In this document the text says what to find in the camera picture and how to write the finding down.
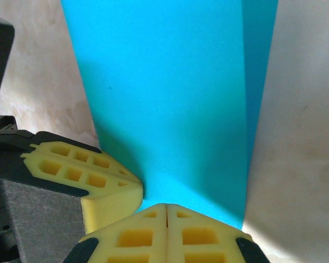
gray foam pad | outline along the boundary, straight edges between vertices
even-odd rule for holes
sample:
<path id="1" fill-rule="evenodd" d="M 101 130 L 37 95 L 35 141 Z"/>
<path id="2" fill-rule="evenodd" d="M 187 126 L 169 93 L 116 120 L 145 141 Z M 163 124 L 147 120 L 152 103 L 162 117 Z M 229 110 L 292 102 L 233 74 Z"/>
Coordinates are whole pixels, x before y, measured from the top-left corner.
<path id="1" fill-rule="evenodd" d="M 62 262 L 85 235 L 80 198 L 2 181 L 23 263 Z"/>

white surface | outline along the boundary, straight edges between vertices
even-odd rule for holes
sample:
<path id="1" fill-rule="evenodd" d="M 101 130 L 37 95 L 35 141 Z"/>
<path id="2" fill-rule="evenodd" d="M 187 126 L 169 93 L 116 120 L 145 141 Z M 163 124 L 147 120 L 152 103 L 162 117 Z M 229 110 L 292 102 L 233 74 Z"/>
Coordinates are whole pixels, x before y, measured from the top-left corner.
<path id="1" fill-rule="evenodd" d="M 280 1 L 243 230 L 271 262 L 329 262 L 329 1 Z"/>
<path id="2" fill-rule="evenodd" d="M 0 115 L 97 145 L 59 1 L 0 0 L 0 17 Z M 329 263 L 329 0 L 280 0 L 243 230 L 272 263 Z"/>

square hole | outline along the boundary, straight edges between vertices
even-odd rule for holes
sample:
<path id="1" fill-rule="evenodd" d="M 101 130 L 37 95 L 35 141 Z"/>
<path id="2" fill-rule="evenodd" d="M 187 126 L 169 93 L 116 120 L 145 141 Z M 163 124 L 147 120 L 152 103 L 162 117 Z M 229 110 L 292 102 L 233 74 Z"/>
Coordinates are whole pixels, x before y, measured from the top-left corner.
<path id="1" fill-rule="evenodd" d="M 214 230 L 209 227 L 188 227 L 183 229 L 183 245 L 218 244 Z"/>
<path id="2" fill-rule="evenodd" d="M 126 186 L 127 184 L 128 184 L 127 182 L 122 182 L 122 181 L 118 182 L 118 186 Z"/>
<path id="3" fill-rule="evenodd" d="M 223 253 L 190 253 L 184 259 L 185 263 L 226 263 Z"/>
<path id="4" fill-rule="evenodd" d="M 56 175 L 60 170 L 61 166 L 62 164 L 60 163 L 56 163 L 50 160 L 43 160 L 39 164 L 39 169 L 46 174 Z"/>
<path id="5" fill-rule="evenodd" d="M 69 167 L 65 175 L 65 178 L 78 182 L 79 179 L 81 178 L 81 175 L 82 175 L 81 170 Z"/>
<path id="6" fill-rule="evenodd" d="M 87 184 L 103 188 L 106 185 L 106 178 L 96 174 L 89 174 Z"/>
<path id="7" fill-rule="evenodd" d="M 152 245 L 154 232 L 151 229 L 125 230 L 117 240 L 117 247 L 149 247 Z"/>
<path id="8" fill-rule="evenodd" d="M 97 156 L 95 156 L 93 164 L 104 168 L 110 167 L 110 162 L 108 160 Z"/>
<path id="9" fill-rule="evenodd" d="M 62 146 L 62 145 L 56 145 L 56 146 L 52 147 L 52 149 L 51 149 L 51 152 L 56 153 L 58 155 L 63 155 L 63 156 L 68 156 L 70 151 L 71 151 L 71 149 L 69 147 Z"/>
<path id="10" fill-rule="evenodd" d="M 128 175 L 123 169 L 120 169 L 120 174 Z"/>
<path id="11" fill-rule="evenodd" d="M 107 263 L 149 263 L 148 255 L 111 256 Z"/>
<path id="12" fill-rule="evenodd" d="M 147 213 L 146 215 L 144 215 L 145 218 L 155 218 L 157 217 L 157 212 L 156 211 L 152 211 Z"/>
<path id="13" fill-rule="evenodd" d="M 88 157 L 89 157 L 89 155 L 87 153 L 82 152 L 82 151 L 77 151 L 74 158 L 76 160 L 86 162 L 88 160 Z"/>
<path id="14" fill-rule="evenodd" d="M 185 214 L 185 213 L 182 212 L 182 211 L 178 211 L 178 212 L 177 212 L 177 217 L 178 217 L 178 218 L 190 218 L 191 216 L 188 215 L 188 214 Z"/>

blue paper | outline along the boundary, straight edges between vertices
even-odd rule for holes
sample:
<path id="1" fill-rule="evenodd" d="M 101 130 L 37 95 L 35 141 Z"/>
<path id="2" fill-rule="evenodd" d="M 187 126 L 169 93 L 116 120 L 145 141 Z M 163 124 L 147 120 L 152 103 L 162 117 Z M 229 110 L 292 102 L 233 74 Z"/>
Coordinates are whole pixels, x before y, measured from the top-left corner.
<path id="1" fill-rule="evenodd" d="M 141 209 L 241 228 L 276 9 L 252 2 L 62 0 L 100 145 L 144 183 Z"/>

yellow foam block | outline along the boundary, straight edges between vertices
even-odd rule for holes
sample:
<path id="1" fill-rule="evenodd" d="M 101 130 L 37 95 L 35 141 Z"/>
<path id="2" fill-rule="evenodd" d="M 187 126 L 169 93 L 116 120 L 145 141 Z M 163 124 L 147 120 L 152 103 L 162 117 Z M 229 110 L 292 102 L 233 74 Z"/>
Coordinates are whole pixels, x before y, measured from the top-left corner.
<path id="1" fill-rule="evenodd" d="M 250 235 L 192 210 L 158 204 L 80 240 L 99 243 L 88 263 L 245 263 L 235 240 Z"/>
<path id="2" fill-rule="evenodd" d="M 32 176 L 80 188 L 86 234 L 132 215 L 143 200 L 141 181 L 107 153 L 65 142 L 43 142 L 24 153 Z"/>

